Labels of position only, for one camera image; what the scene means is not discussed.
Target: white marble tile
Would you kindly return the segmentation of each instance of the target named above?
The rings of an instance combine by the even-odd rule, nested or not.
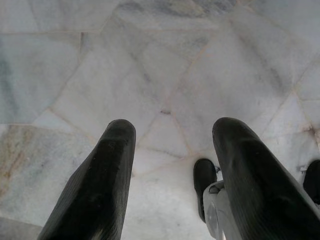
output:
[[[28,0],[0,1],[0,33],[37,31],[38,26]]]
[[[43,226],[92,149],[79,134],[9,126],[0,137],[0,217]]]
[[[301,167],[308,167],[313,160],[320,158],[312,130],[269,138],[263,142],[300,184],[304,180]]]
[[[302,107],[314,129],[320,129],[320,100],[302,101]]]
[[[129,120],[141,137],[189,65],[145,34],[125,29],[112,19],[101,36],[92,35],[92,46],[52,108],[95,138],[114,119]]]
[[[0,239],[35,240],[42,227],[0,217]]]
[[[188,154],[185,140],[170,113],[160,113],[138,143],[134,154],[133,173],[138,176],[154,171]]]
[[[120,0],[4,0],[0,32],[98,31]]]
[[[170,165],[179,159],[181,157],[169,152],[139,146],[134,152],[133,176],[144,175]]]
[[[194,31],[147,31],[147,34],[190,61],[197,57],[213,36],[212,31],[201,29]]]
[[[299,81],[318,55],[307,43],[275,27],[246,7],[235,8],[229,19],[234,32],[260,58],[261,64],[275,78],[281,78],[280,89]]]
[[[161,111],[139,146],[157,150],[178,158],[188,155],[188,147],[170,112]]]
[[[198,215],[196,159],[187,158],[131,179],[123,240],[211,240]]]
[[[315,60],[296,85],[296,92],[302,101],[320,100],[320,59]]]
[[[307,121],[299,99],[291,93],[280,107],[272,121],[262,134],[262,138],[279,137],[286,134],[300,133],[311,128]]]
[[[255,0],[251,7],[319,49],[320,2],[317,0]]]
[[[58,130],[64,133],[73,133],[74,127],[64,121],[62,118],[54,114],[49,109],[45,110],[33,123],[33,126],[38,128],[46,128]]]
[[[305,52],[303,45],[279,43],[285,37],[285,32],[242,7],[215,32],[171,102],[192,149],[212,146],[212,126],[221,117],[240,119],[259,135],[264,131],[294,85],[292,72],[285,70],[289,66],[273,62],[291,61],[292,52]],[[310,61],[309,54],[300,56],[293,61],[296,76],[304,71],[302,59]]]
[[[0,34],[0,124],[32,123],[78,65],[78,34]]]
[[[235,0],[124,0],[115,14],[145,30],[212,30],[235,4]]]

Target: brown stain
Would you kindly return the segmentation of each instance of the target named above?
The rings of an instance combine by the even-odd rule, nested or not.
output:
[[[32,128],[11,126],[0,140],[0,198],[9,189],[12,176],[25,163],[27,145],[34,136]]]

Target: floor tile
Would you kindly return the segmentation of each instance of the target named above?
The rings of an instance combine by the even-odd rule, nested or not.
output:
[[[235,4],[235,0],[124,0],[115,14],[145,30],[212,30]]]
[[[320,58],[305,71],[296,85],[296,91],[302,101],[320,100]]]
[[[307,121],[301,103],[295,93],[291,93],[272,118],[262,138],[279,137],[307,131],[311,124]]]
[[[295,83],[293,73],[285,70],[288,65],[273,62],[291,60],[292,52],[304,53],[304,45],[279,42],[286,37],[283,31],[245,11],[235,10],[230,22],[215,32],[172,99],[172,111],[195,151],[211,147],[212,126],[221,117],[238,118],[262,134]],[[255,44],[258,36],[268,41]],[[304,61],[293,61],[296,76],[305,70],[302,62],[311,61],[308,53],[300,56]]]
[[[44,111],[33,123],[32,126],[57,130],[64,133],[73,133],[75,128],[54,114],[50,110]]]
[[[198,215],[195,159],[131,179],[123,240],[211,240]]]
[[[300,184],[304,180],[301,167],[308,167],[312,160],[320,158],[315,133],[312,130],[270,138],[263,142]]]
[[[78,64],[78,34],[0,34],[0,124],[32,123]]]
[[[35,240],[42,227],[0,217],[0,239]]]
[[[8,126],[0,137],[0,217],[43,226],[92,148],[79,134]]]
[[[320,2],[315,0],[255,0],[250,5],[283,29],[319,50]]]
[[[0,32],[98,31],[120,0],[4,0]]]
[[[169,152],[139,146],[135,149],[132,166],[133,175],[140,176],[163,168],[181,159]]]
[[[126,34],[125,25],[112,19],[101,36],[92,36],[92,46],[52,108],[95,138],[112,120],[127,119],[139,139],[189,66],[145,34]]]
[[[147,34],[159,43],[193,61],[213,36],[212,31],[148,31]]]
[[[162,111],[152,123],[139,146],[165,152],[179,158],[188,155],[185,140],[169,112]]]
[[[257,55],[274,78],[281,78],[279,89],[297,83],[318,56],[309,44],[275,27],[265,17],[246,7],[235,8],[229,20],[240,41]]]
[[[137,145],[133,173],[138,176],[154,171],[188,154],[188,147],[172,116],[162,111]]]
[[[320,100],[302,101],[302,107],[312,127],[315,130],[320,129]]]
[[[37,31],[37,22],[28,0],[2,0],[0,2],[0,33]]]

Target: marble floor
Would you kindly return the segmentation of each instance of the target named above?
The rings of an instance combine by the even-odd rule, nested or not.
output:
[[[192,170],[218,164],[220,117],[246,122],[302,183],[320,158],[319,12],[315,0],[0,1],[0,239],[36,238],[119,118],[137,132],[123,240],[211,239]]]

